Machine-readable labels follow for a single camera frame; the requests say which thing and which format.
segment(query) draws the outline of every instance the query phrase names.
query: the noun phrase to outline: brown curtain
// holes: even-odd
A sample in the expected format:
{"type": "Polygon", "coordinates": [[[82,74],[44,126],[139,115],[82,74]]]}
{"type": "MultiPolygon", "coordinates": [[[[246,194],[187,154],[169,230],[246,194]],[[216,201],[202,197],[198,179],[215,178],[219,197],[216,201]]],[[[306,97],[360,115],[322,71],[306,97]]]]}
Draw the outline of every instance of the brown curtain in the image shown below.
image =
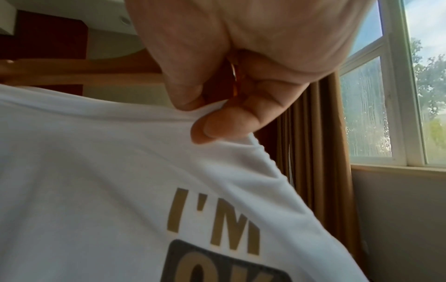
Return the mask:
{"type": "Polygon", "coordinates": [[[277,166],[364,270],[338,74],[310,84],[277,129],[277,166]]]}

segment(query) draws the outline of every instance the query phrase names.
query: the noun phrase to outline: black rectangle print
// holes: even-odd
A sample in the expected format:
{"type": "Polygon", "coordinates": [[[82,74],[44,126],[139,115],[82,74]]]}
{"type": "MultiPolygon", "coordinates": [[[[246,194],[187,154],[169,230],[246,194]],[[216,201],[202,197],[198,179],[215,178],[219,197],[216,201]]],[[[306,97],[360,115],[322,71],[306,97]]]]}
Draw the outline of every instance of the black rectangle print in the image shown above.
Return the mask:
{"type": "Polygon", "coordinates": [[[181,240],[169,246],[160,282],[292,282],[283,271],[217,254],[181,240]]]}

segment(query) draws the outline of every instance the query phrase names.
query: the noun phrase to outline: white window frame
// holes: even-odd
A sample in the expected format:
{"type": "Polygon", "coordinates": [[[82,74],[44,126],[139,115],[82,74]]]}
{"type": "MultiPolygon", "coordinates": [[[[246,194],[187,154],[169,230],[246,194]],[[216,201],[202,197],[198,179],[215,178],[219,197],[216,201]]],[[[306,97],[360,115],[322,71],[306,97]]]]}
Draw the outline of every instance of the white window frame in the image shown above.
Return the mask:
{"type": "Polygon", "coordinates": [[[349,57],[339,74],[380,57],[392,157],[350,156],[351,162],[438,167],[426,162],[404,4],[402,0],[378,0],[378,4],[383,36],[349,57]]]}

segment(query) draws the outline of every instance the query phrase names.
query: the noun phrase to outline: sky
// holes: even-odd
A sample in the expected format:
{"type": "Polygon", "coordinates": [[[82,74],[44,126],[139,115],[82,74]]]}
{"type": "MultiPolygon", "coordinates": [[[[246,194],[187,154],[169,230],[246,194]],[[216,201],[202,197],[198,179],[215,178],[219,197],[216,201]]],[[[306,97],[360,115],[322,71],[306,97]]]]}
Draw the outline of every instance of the sky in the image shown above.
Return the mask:
{"type": "MultiPolygon", "coordinates": [[[[404,0],[409,36],[421,40],[419,55],[429,57],[446,54],[446,0],[404,0]]],[[[351,54],[382,36],[380,13],[375,3],[367,15],[351,54]]]]}

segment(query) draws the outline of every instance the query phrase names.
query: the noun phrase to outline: hand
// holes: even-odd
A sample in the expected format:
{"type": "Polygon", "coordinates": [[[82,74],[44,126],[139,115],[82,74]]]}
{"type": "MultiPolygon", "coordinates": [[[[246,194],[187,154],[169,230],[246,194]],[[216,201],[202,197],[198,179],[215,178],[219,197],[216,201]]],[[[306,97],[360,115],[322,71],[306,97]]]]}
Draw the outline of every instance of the hand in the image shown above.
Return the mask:
{"type": "Polygon", "coordinates": [[[225,57],[239,65],[242,94],[194,124],[198,144],[245,136],[284,112],[347,57],[372,2],[126,0],[176,108],[204,105],[203,83],[225,57]]]}

